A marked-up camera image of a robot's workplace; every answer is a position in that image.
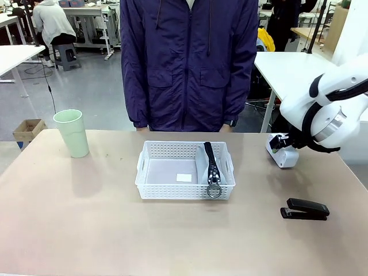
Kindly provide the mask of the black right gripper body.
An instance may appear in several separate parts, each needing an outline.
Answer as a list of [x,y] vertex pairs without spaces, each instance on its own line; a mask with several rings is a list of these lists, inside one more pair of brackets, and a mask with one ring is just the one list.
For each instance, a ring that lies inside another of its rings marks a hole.
[[291,128],[287,134],[287,144],[296,149],[302,149],[304,147],[311,148],[312,141],[311,134],[307,134],[297,128]]

